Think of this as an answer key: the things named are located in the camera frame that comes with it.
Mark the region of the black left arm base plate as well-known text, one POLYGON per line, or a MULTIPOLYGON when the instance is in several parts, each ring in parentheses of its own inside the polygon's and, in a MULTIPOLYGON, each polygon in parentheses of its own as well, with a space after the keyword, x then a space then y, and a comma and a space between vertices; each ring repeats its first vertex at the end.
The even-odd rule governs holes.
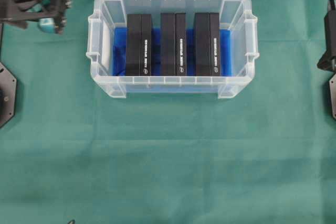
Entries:
POLYGON ((0 63, 1 78, 1 121, 0 127, 4 126, 15 115, 17 79, 0 63))

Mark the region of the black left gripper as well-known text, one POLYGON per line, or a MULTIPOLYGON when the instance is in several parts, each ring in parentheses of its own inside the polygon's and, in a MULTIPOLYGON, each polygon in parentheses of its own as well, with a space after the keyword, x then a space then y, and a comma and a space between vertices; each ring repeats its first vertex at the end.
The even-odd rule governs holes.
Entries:
POLYGON ((71 0, 1 0, 1 25, 26 29, 29 22, 49 34, 61 34, 66 25, 71 0))

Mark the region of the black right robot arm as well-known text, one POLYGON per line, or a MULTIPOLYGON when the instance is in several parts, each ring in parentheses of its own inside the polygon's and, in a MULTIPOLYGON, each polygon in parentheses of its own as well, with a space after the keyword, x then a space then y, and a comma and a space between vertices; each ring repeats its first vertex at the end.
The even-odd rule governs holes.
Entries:
POLYGON ((328 0, 328 9, 324 16, 324 34, 326 51, 318 61, 317 67, 335 72, 335 0, 328 0))

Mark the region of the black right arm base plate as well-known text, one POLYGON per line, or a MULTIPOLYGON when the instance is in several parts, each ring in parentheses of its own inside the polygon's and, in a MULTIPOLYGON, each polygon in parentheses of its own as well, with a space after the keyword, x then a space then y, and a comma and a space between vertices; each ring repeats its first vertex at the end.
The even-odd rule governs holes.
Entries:
POLYGON ((336 74, 329 80, 332 116, 336 120, 336 74))

